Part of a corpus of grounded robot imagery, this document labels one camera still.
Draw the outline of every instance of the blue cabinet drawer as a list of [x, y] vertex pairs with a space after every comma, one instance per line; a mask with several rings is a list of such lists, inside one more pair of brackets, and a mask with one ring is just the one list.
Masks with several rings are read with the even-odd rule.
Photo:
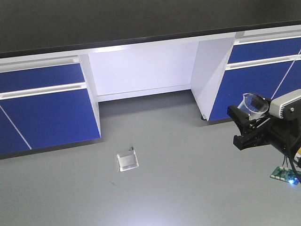
[[300, 49], [301, 38], [235, 45], [228, 63], [295, 55]]
[[[0, 105], [32, 149], [100, 138], [86, 89], [1, 100]], [[8, 145], [0, 145], [5, 153]]]
[[289, 73], [281, 83], [274, 98], [292, 92], [296, 89], [301, 89], [301, 61], [295, 61]]
[[10, 122], [5, 109], [0, 107], [0, 154], [26, 150], [29, 150], [29, 147]]
[[0, 93], [83, 82], [80, 64], [0, 73]]
[[228, 106], [238, 106], [244, 93], [258, 93], [271, 98], [291, 63], [283, 62], [226, 71], [209, 120], [228, 118]]

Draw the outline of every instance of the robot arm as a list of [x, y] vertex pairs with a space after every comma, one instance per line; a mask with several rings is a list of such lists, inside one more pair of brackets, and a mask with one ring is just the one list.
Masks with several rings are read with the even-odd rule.
[[[273, 100], [253, 94], [248, 103], [249, 106], [244, 108], [228, 107], [228, 115], [241, 134], [234, 136], [233, 144], [239, 150], [274, 146], [289, 159], [292, 170], [301, 181], [294, 166], [295, 163], [301, 168], [301, 89]], [[266, 110], [253, 117], [251, 114], [258, 113], [263, 105], [266, 105]]]

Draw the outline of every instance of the white metal strip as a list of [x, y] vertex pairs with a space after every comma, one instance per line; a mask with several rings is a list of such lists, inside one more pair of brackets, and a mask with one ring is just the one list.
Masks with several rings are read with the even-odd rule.
[[280, 56], [280, 57], [274, 57], [274, 58], [268, 58], [268, 59], [237, 62], [237, 63], [227, 64], [226, 71], [239, 69], [239, 68], [245, 68], [245, 67], [269, 65], [269, 64], [281, 63], [281, 62], [286, 62], [286, 61], [296, 61], [296, 60], [301, 60], [301, 55], [298, 54], [298, 55], [291, 55], [291, 56]]
[[248, 30], [245, 31], [245, 36], [251, 35], [265, 35], [265, 34], [272, 34], [272, 33], [281, 33], [281, 32], [294, 32], [300, 31], [301, 25], [291, 25], [291, 26], [282, 26], [282, 27], [270, 27], [270, 28], [262, 28], [256, 30]]
[[13, 125], [13, 127], [15, 128], [15, 130], [18, 132], [18, 134], [20, 135], [20, 137], [22, 138], [22, 140], [26, 143], [26, 145], [28, 146], [28, 148], [31, 150], [32, 147], [29, 145], [29, 143], [27, 142], [27, 140], [25, 139], [25, 137], [18, 130], [17, 126], [13, 123], [13, 121], [10, 119], [10, 117], [8, 116], [8, 114], [5, 112], [5, 110], [3, 109], [3, 107], [1, 105], [0, 105], [0, 108], [3, 111], [3, 113], [5, 114], [5, 116], [7, 117], [7, 119], [10, 121], [10, 123]]
[[188, 89], [191, 89], [190, 84], [101, 95], [97, 97], [97, 100], [98, 102], [119, 100], [125, 98], [142, 97], [142, 96], [148, 96], [153, 94], [169, 93], [169, 92], [182, 91]]
[[72, 90], [86, 89], [86, 88], [87, 86], [85, 82], [77, 82], [77, 83], [70, 83], [70, 84], [57, 85], [57, 86], [24, 89], [24, 90], [0, 93], [0, 100], [36, 96], [36, 95], [42, 95], [48, 93], [58, 93], [58, 92], [65, 92], [65, 91], [72, 91]]
[[295, 63], [295, 61], [296, 61], [296, 60], [294, 60], [294, 61], [291, 63], [290, 67], [287, 69], [285, 75], [283, 76], [281, 82], [279, 83], [278, 87], [276, 88], [275, 92], [273, 93], [271, 99], [274, 98], [275, 94], [277, 93], [277, 91], [278, 91], [278, 89], [280, 88], [281, 84], [283, 83], [284, 79], [285, 79], [286, 76], [288, 75], [288, 73], [289, 73], [289, 71], [291, 70], [291, 68], [292, 68], [293, 64]]
[[295, 39], [301, 37], [301, 31], [295, 32], [282, 32], [276, 34], [266, 34], [266, 35], [254, 35], [254, 36], [245, 36], [239, 39], [236, 39], [234, 45], [244, 45], [250, 43], [264, 42], [264, 41], [275, 41], [275, 40], [284, 40], [284, 39]]
[[41, 68], [41, 67], [58, 66], [58, 65], [69, 65], [75, 63], [79, 63], [79, 58], [77, 56], [30, 60], [30, 61], [22, 61], [17, 63], [16, 62], [4, 63], [4, 64], [0, 64], [0, 73]]

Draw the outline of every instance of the green circuit board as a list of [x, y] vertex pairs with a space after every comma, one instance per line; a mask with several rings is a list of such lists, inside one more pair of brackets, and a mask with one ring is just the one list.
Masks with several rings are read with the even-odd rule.
[[282, 180], [292, 185], [299, 183], [299, 180], [296, 178], [294, 172], [291, 169], [281, 166], [278, 166], [270, 177], [276, 180]]

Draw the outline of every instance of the black countertop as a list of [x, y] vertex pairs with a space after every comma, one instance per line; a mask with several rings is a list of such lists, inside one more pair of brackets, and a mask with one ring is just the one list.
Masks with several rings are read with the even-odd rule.
[[0, 58], [301, 24], [301, 0], [1, 0]]

